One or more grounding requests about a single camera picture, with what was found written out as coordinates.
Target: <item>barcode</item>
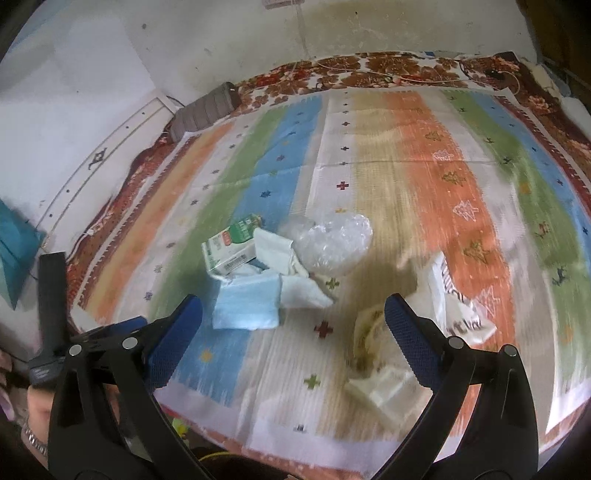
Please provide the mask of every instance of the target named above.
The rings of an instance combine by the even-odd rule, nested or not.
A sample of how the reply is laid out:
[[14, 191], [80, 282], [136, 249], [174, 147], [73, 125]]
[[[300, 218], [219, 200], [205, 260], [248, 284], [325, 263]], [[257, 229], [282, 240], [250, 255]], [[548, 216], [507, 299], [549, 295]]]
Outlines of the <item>barcode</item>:
[[243, 263], [246, 263], [246, 255], [242, 254], [240, 257], [232, 258], [228, 263], [226, 263], [223, 267], [226, 272], [230, 272], [236, 267], [239, 267]]

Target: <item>teal bag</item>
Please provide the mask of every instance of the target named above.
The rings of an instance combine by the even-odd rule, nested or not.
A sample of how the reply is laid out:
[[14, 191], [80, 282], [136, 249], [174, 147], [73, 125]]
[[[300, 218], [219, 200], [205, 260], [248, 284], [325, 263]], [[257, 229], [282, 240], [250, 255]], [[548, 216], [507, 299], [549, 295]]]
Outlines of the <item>teal bag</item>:
[[0, 200], [0, 296], [13, 310], [44, 237]]

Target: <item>red label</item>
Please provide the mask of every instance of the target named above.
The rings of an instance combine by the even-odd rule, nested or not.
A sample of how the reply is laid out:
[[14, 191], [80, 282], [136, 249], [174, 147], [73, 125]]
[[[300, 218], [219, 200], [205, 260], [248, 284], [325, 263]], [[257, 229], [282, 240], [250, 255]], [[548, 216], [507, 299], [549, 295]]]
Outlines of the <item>red label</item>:
[[226, 245], [226, 247], [232, 243], [232, 239], [230, 238], [230, 234], [227, 231], [222, 232], [222, 238], [223, 238], [223, 244]]

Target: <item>watch band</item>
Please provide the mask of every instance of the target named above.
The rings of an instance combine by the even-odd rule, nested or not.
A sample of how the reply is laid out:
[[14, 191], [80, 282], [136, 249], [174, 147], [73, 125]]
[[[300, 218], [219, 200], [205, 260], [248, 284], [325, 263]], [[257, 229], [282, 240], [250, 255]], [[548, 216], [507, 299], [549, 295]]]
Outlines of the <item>watch band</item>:
[[44, 457], [47, 457], [47, 445], [39, 440], [31, 428], [29, 427], [29, 420], [25, 421], [25, 424], [22, 427], [22, 431], [24, 433], [25, 438], [29, 441], [33, 448], [42, 454]]

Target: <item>bed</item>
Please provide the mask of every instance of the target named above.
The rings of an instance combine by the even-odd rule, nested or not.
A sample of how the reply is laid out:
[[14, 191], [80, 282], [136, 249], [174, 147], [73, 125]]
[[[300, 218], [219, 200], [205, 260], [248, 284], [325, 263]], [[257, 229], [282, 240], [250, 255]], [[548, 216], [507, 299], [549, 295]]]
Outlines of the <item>bed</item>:
[[[358, 212], [368, 255], [316, 276], [335, 305], [286, 310], [275, 330], [213, 330], [207, 315], [156, 398], [227, 450], [309, 479], [371, 477], [417, 416], [385, 429], [344, 392], [357, 312], [416, 288], [443, 251], [458, 289], [519, 347], [540, 449], [589, 398], [591, 143], [511, 53], [363, 53], [301, 61], [239, 84], [243, 105], [132, 163], [69, 254], [78, 329], [215, 303], [200, 244], [256, 213]], [[478, 391], [442, 450], [452, 453]]]

